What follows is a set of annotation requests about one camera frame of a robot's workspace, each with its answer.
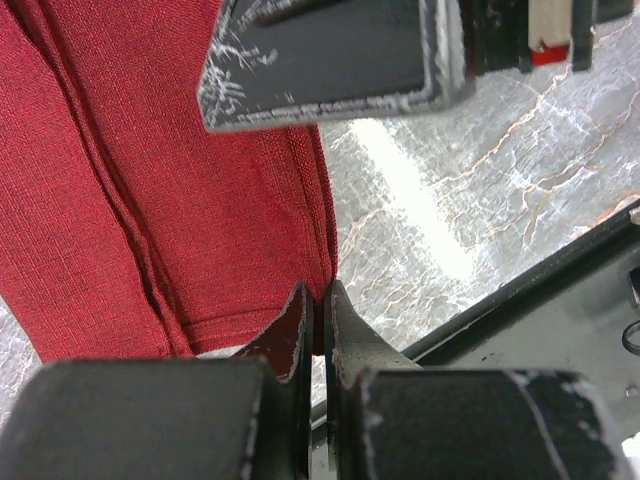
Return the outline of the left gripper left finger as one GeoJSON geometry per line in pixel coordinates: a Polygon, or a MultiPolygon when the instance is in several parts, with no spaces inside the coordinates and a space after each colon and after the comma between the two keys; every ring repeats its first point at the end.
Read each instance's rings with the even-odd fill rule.
{"type": "Polygon", "coordinates": [[[5,479],[305,479],[314,302],[228,358],[43,367],[1,433],[5,479]]]}

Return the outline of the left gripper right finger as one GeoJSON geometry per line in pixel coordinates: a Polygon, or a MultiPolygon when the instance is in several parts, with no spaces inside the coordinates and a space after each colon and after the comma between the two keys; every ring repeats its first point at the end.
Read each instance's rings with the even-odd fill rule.
{"type": "Polygon", "coordinates": [[[626,479],[630,464],[584,376],[422,368],[334,282],[324,299],[329,462],[341,479],[626,479]]]}

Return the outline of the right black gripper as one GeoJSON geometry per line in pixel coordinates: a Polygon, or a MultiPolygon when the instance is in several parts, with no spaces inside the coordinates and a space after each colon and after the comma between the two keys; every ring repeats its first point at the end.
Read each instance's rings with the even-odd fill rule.
{"type": "Polygon", "coordinates": [[[461,1],[467,72],[507,69],[529,74],[569,63],[574,72],[592,66],[595,27],[629,17],[633,0],[461,1]]]}

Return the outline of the dark red cloth napkin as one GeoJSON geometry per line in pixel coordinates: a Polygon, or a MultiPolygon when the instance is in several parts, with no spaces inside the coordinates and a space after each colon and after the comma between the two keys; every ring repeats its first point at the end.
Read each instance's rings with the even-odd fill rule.
{"type": "Polygon", "coordinates": [[[44,362],[237,346],[335,276],[318,130],[202,126],[219,8],[1,5],[1,294],[44,362]]]}

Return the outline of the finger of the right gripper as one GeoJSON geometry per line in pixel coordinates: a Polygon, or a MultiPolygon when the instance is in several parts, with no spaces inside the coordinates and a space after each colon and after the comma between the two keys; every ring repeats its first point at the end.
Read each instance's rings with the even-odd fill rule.
{"type": "Polygon", "coordinates": [[[470,92],[455,1],[225,1],[197,100],[214,133],[431,113],[470,92]]]}

